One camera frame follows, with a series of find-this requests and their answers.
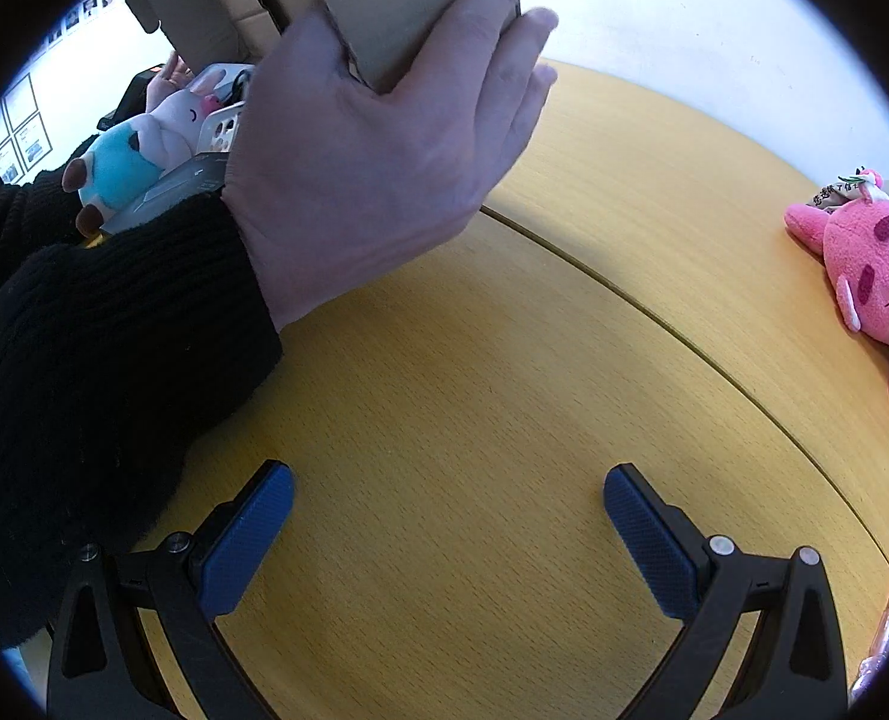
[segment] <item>blue gripper pad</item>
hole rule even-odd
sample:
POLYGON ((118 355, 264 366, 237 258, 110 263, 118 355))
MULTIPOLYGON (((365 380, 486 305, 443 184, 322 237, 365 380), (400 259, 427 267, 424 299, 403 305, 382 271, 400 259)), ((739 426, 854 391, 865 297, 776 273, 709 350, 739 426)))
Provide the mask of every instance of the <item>blue gripper pad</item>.
POLYGON ((295 501, 291 469, 275 463, 227 524, 201 567, 198 603, 208 619, 235 610, 295 501))
POLYGON ((666 617, 688 621, 698 612, 698 573, 659 514, 622 466, 605 477, 605 511, 666 617))

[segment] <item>plush toy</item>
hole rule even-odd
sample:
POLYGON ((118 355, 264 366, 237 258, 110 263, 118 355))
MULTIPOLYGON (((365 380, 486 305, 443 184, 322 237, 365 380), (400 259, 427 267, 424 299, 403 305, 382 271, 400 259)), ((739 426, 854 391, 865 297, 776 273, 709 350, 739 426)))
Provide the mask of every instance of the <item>plush toy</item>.
POLYGON ((221 107, 213 94, 225 76, 216 69, 99 135, 85 154, 64 169, 64 191, 78 191, 82 210, 75 225, 91 236, 102 224, 194 156, 202 122, 221 107))
POLYGON ((832 189, 846 199, 831 213, 792 205, 784 223, 799 241, 824 257, 842 319, 889 344, 889 196, 881 176, 861 170, 832 189))

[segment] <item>pink plush toy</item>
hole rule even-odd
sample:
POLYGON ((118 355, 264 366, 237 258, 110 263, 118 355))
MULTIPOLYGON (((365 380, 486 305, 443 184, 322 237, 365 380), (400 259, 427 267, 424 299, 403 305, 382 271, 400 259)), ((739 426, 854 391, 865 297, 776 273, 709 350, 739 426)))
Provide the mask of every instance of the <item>pink plush toy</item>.
POLYGON ((799 241, 825 259, 841 316, 849 330, 863 330, 889 344, 889 196, 874 170, 837 189, 851 199, 832 213, 792 205, 784 223, 799 241))

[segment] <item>table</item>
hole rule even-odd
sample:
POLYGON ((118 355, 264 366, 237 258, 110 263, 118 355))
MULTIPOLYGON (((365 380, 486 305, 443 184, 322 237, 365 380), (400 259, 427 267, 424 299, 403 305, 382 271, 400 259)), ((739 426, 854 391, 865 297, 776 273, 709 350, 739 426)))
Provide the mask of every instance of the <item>table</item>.
POLYGON ((497 218, 286 328, 147 539, 194 528, 266 457, 292 466, 294 512, 219 622, 282 717, 616 716, 677 630, 602 511, 619 461, 746 551, 816 547, 851 672, 873 635, 889 358, 782 232, 811 186, 683 105, 560 71, 497 218))

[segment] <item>wall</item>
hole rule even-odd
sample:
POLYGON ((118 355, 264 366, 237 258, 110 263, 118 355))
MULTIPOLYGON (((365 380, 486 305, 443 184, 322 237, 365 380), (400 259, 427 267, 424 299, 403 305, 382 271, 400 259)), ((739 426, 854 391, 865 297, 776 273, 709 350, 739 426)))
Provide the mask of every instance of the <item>wall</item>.
POLYGON ((19 182, 64 165, 78 144, 97 131, 98 119, 115 108, 134 74, 163 62, 170 50, 161 30, 145 33, 119 0, 22 70, 31 73, 52 151, 19 182))
POLYGON ((889 177, 889 103, 806 0, 524 0, 555 8, 546 55, 712 115, 816 183, 889 177))

